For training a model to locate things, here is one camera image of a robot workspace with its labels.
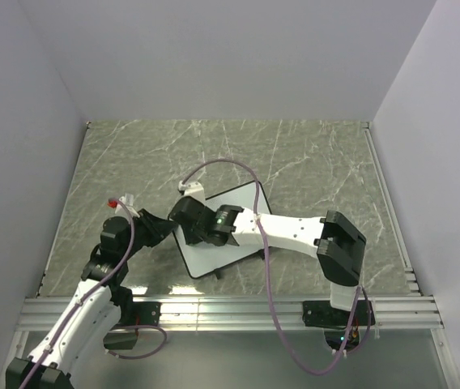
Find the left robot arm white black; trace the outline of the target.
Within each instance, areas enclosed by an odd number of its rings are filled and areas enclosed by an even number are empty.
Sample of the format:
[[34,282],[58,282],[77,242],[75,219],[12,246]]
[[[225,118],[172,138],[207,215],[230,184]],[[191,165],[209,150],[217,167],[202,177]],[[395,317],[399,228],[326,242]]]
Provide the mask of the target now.
[[45,338],[25,357],[6,368],[8,388],[71,388],[80,362],[86,360],[112,330],[156,329],[160,304],[140,313],[133,293],[122,286],[127,262],[143,247],[159,245],[177,227],[144,209],[123,207],[103,223],[73,297]]

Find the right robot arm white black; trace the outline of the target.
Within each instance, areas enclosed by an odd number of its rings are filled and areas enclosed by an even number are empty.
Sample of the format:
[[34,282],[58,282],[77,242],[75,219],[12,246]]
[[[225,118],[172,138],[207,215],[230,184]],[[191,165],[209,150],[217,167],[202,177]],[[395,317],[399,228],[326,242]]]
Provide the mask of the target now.
[[317,259],[330,282],[330,318],[339,324],[356,316],[354,302],[367,243],[365,235],[342,213],[297,218],[254,213],[227,205],[212,210],[189,196],[168,218],[177,223],[174,237],[192,278],[198,279],[274,247]]

